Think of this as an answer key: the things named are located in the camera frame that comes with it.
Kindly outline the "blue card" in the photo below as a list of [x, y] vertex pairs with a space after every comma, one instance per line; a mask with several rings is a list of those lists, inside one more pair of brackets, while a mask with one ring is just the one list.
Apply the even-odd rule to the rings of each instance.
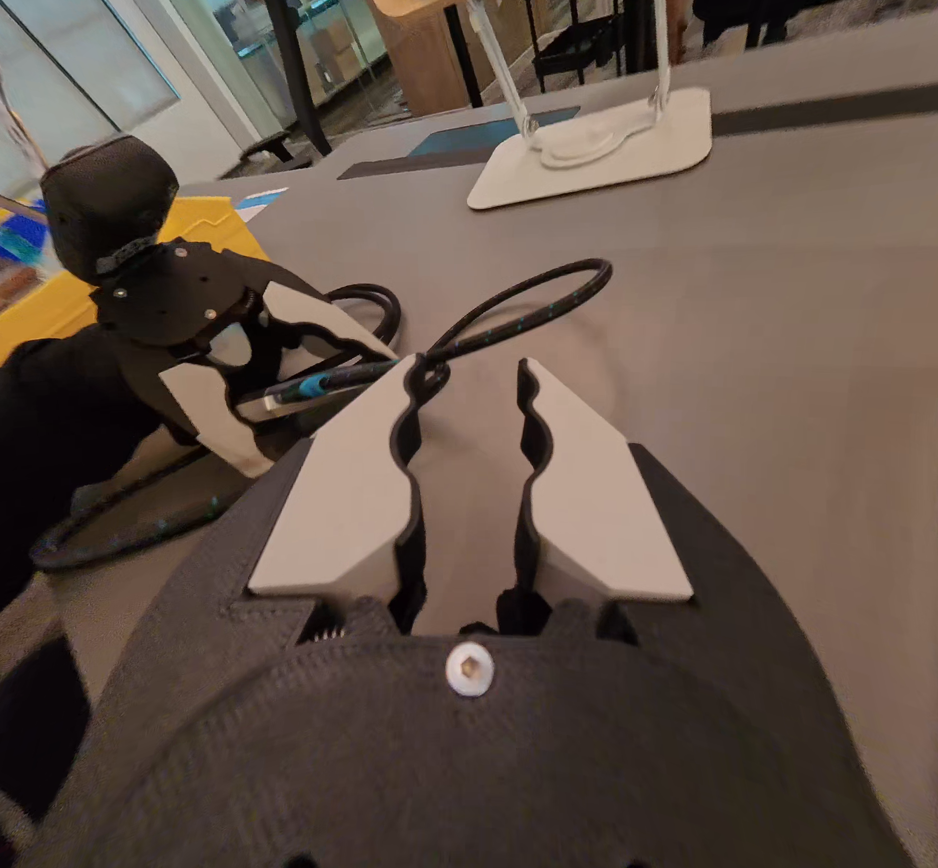
[[1, 254], [13, 262], [37, 267], [43, 259], [48, 228], [45, 223], [12, 214], [1, 220]]

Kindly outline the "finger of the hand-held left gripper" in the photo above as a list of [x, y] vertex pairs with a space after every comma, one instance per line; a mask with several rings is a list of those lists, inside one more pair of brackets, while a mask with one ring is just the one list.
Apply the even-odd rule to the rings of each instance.
[[294, 447], [291, 433], [262, 435], [258, 441], [252, 425], [230, 406], [228, 383], [213, 364], [160, 360], [158, 378], [198, 443], [242, 476], [263, 476]]
[[258, 288], [256, 376], [286, 379], [302, 372], [344, 370], [354, 360], [395, 362], [394, 350], [323, 296], [269, 281]]

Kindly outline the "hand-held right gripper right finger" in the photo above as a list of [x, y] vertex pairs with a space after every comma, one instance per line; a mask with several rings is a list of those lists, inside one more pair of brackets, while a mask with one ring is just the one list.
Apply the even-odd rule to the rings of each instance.
[[693, 587], [627, 439], [543, 364], [518, 369], [517, 586], [546, 604], [684, 604]]

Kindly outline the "brown cabinet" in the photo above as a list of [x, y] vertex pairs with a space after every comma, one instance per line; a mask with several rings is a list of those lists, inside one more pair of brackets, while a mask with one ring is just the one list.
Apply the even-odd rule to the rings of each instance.
[[413, 116], [483, 105], [470, 51], [477, 38], [462, 6], [395, 20], [366, 1]]

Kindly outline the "black floor stand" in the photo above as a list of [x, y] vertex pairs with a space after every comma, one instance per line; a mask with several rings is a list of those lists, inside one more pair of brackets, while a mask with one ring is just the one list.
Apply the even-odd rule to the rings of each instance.
[[263, 0], [267, 24], [240, 49], [239, 58], [247, 60], [248, 72], [265, 100], [278, 96], [283, 115], [269, 103], [277, 121], [297, 127], [315, 152], [327, 157], [333, 150], [313, 100], [310, 78], [302, 52], [298, 29], [299, 15], [289, 0]]

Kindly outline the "yellow plastic bin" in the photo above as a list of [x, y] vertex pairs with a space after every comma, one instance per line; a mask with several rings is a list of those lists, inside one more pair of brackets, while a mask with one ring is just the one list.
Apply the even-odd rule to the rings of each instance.
[[[231, 199], [219, 196], [179, 197], [170, 209], [158, 240], [205, 242], [217, 251], [232, 251], [267, 260]], [[91, 287], [62, 271], [1, 312], [1, 360], [20, 344], [61, 339], [93, 324], [97, 309]]]

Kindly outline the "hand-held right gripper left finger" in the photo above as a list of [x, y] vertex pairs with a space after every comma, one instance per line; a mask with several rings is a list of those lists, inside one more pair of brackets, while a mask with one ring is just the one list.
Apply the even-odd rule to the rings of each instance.
[[257, 596], [422, 602], [426, 542], [408, 464], [426, 359], [402, 359], [311, 440], [248, 581]]

